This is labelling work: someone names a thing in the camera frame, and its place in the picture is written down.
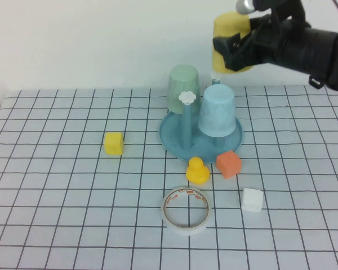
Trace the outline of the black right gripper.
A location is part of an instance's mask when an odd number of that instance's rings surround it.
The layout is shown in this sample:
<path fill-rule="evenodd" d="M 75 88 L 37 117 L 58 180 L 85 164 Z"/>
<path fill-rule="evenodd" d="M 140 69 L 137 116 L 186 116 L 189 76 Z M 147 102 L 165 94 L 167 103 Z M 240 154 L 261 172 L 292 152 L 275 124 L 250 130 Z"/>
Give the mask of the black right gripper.
<path fill-rule="evenodd" d="M 280 23 L 272 15 L 245 19 L 244 35 L 237 32 L 228 37 L 214 37 L 214 50 L 222 55 L 224 65 L 232 71 L 263 64 L 265 58 L 279 49 Z"/>

